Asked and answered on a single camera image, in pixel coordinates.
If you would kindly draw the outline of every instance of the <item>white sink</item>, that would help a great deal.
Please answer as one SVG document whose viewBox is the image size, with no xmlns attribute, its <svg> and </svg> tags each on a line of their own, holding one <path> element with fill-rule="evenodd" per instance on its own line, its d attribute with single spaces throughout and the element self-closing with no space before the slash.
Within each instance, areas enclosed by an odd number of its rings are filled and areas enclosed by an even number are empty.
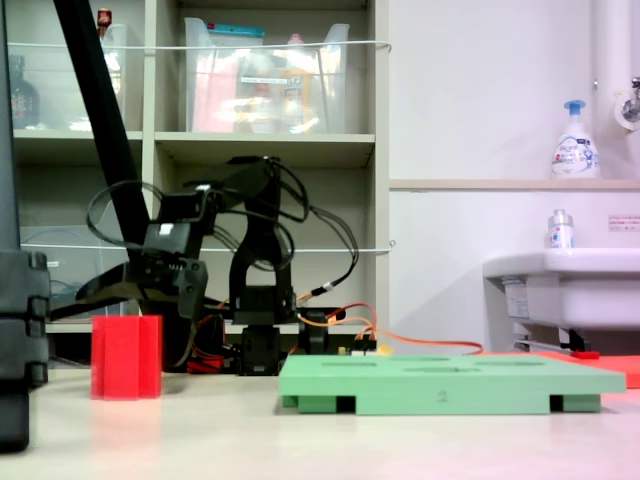
<svg viewBox="0 0 640 480">
<path fill-rule="evenodd" d="M 548 249 L 484 264 L 505 286 L 520 323 L 570 329 L 640 329 L 640 249 Z"/>
</svg>

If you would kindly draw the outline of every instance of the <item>faucet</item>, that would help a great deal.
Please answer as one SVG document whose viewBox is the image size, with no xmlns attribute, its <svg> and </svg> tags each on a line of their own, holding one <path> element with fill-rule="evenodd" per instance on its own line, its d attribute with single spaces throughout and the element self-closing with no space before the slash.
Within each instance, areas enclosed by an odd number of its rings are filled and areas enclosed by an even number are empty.
<svg viewBox="0 0 640 480">
<path fill-rule="evenodd" d="M 640 77 L 633 77 L 631 79 L 631 86 L 633 87 L 635 98 L 624 102 L 622 116 L 628 122 L 635 123 L 640 121 Z"/>
</svg>

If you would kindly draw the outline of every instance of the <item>label sticker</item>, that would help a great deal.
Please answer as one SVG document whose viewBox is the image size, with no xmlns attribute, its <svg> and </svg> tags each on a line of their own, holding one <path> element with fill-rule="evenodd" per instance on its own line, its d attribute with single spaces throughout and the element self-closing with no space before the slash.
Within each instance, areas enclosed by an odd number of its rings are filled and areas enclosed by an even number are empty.
<svg viewBox="0 0 640 480">
<path fill-rule="evenodd" d="M 640 215 L 609 215 L 610 232 L 640 232 Z"/>
<path fill-rule="evenodd" d="M 286 85 L 286 78 L 265 78 L 265 77 L 240 77 L 242 83 L 273 83 L 275 85 Z"/>
</svg>

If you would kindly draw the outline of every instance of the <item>pump bottle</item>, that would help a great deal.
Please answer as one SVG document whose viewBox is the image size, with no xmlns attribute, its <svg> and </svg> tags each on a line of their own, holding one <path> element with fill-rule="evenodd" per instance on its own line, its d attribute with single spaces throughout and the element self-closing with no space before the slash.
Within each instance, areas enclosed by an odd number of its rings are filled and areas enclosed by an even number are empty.
<svg viewBox="0 0 640 480">
<path fill-rule="evenodd" d="M 582 100 L 565 103 L 569 110 L 569 124 L 558 141 L 551 178 L 599 178 L 600 156 L 593 138 L 581 121 L 580 111 L 586 106 Z"/>
</svg>

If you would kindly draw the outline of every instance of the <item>horizontal wire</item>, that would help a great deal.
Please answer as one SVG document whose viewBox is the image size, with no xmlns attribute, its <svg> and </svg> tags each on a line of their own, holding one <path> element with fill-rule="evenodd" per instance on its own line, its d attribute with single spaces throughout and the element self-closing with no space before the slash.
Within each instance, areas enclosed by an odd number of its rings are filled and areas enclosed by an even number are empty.
<svg viewBox="0 0 640 480">
<path fill-rule="evenodd" d="M 29 247 L 29 248 L 67 248 L 67 249 L 78 249 L 78 250 L 125 250 L 123 247 L 112 247 L 112 246 L 99 246 L 99 245 L 48 245 L 41 243 L 23 243 L 20 245 L 21 247 Z M 361 248 L 358 251 L 360 253 L 389 253 L 391 252 L 393 247 L 391 248 Z M 235 250 L 229 248 L 201 248 L 201 252 L 207 253 L 231 253 L 235 252 Z M 296 253 L 351 253 L 346 248 L 296 248 Z"/>
<path fill-rule="evenodd" d="M 29 48 L 67 48 L 66 45 L 53 45 L 48 43 L 15 43 L 9 42 L 7 45 L 10 47 L 29 47 Z M 306 48 L 306 47 L 325 47 L 329 45 L 376 45 L 379 47 L 388 47 L 389 52 L 393 48 L 389 42 L 382 42 L 378 40 L 350 40 L 347 42 L 322 42 L 322 43 L 300 43 L 294 45 L 255 45 L 251 47 L 213 47 L 213 46 L 196 46 L 196 47 L 182 47 L 182 46 L 156 46 L 145 47 L 143 45 L 127 45 L 127 46 L 102 46 L 103 50 L 254 50 L 254 49 L 275 49 L 275 48 Z"/>
</svg>

